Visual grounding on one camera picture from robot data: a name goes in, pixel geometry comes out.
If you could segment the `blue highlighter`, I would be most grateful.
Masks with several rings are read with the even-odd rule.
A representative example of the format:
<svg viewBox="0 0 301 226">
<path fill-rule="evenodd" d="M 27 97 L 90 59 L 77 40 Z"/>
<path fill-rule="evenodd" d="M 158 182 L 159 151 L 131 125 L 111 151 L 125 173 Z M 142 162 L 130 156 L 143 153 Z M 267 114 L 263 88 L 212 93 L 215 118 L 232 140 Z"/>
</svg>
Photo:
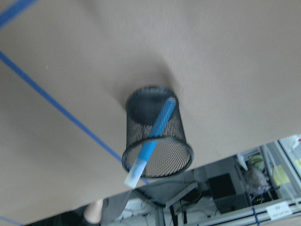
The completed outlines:
<svg viewBox="0 0 301 226">
<path fill-rule="evenodd" d="M 168 98 L 160 113 L 158 114 L 149 134 L 149 138 L 156 138 L 162 135 L 173 111 L 176 106 L 176 99 L 173 97 Z M 135 188 L 155 147 L 157 141 L 149 141 L 144 144 L 138 154 L 137 159 L 134 162 L 134 165 L 131 167 L 131 170 L 126 177 L 124 184 L 130 188 Z"/>
</svg>

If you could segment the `near black mesh cup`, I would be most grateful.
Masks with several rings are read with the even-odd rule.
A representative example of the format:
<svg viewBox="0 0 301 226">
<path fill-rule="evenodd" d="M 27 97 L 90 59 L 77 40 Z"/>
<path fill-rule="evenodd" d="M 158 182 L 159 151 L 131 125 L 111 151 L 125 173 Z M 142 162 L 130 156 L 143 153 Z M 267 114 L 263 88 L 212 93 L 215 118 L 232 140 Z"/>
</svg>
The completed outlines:
<svg viewBox="0 0 301 226">
<path fill-rule="evenodd" d="M 158 135 L 151 135 L 164 104 L 175 101 L 171 116 Z M 187 169 L 193 161 L 192 148 L 187 144 L 179 102 L 175 93 L 162 86 L 146 86 L 135 91 L 126 102 L 127 142 L 122 166 L 130 171 L 143 145 L 156 146 L 142 173 L 143 178 L 164 178 Z"/>
</svg>

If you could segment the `seated person in black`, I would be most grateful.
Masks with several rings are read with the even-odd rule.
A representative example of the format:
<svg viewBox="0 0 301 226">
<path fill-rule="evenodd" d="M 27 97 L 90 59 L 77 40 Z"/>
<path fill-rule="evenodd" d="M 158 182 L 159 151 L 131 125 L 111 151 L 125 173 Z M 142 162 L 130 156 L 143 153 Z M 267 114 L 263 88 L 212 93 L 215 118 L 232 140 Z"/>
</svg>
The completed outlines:
<svg viewBox="0 0 301 226">
<path fill-rule="evenodd" d="M 83 213 L 84 219 L 90 224 L 99 224 L 102 218 L 103 199 L 89 204 Z"/>
</svg>

